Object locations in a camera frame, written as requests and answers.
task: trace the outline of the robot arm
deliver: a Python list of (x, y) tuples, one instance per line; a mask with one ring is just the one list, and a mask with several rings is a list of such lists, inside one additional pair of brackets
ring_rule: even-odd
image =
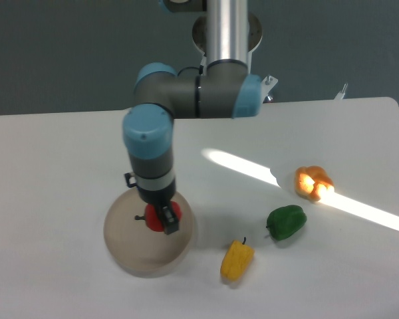
[[(199, 3), (203, 1), (185, 5), (197, 8)], [(237, 118), (259, 112), (261, 79), (248, 73), (247, 35), (247, 0), (208, 0), (207, 75), (180, 78), (162, 63), (148, 64), (139, 73), (136, 106), (124, 118), (124, 142), (139, 195), (155, 207), (166, 234), (178, 230), (170, 205), (176, 192), (174, 119)]]

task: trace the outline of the bell pepper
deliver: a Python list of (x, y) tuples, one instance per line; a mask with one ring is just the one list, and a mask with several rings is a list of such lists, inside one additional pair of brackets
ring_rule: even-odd
[(220, 274), (230, 281), (241, 278), (253, 259), (254, 249), (247, 246), (245, 241), (245, 237), (243, 243), (233, 241), (221, 262)]
[(306, 223), (307, 216), (297, 205), (288, 205), (272, 211), (267, 220), (266, 228), (277, 241), (286, 239), (297, 232)]
[(295, 171), (294, 187), (297, 194), (311, 201), (319, 201), (334, 192), (334, 183), (320, 166), (299, 167)]

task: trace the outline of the yellow bell pepper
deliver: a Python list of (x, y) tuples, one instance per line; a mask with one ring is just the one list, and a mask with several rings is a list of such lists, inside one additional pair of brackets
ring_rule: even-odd
[(253, 259), (254, 249), (245, 245), (245, 240), (246, 238), (244, 237), (243, 243), (233, 241), (221, 262), (220, 274), (230, 281), (236, 281), (241, 278)]

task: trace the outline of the cable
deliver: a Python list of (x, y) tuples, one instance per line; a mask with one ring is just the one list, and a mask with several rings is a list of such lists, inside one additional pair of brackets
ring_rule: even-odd
[(186, 71), (186, 70), (198, 70), (198, 73), (201, 74), (200, 68), (197, 68), (196, 66), (187, 66), (179, 71), (178, 76), (181, 75), (181, 73), (183, 73), (183, 71)]

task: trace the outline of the black clip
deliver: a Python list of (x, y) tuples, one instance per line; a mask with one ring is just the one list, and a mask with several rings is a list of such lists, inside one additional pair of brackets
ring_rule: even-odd
[(130, 173), (125, 173), (124, 178), (126, 179), (126, 184), (128, 188), (133, 188), (138, 185), (136, 182), (132, 183), (130, 181), (131, 179), (134, 179), (134, 173), (132, 171)]

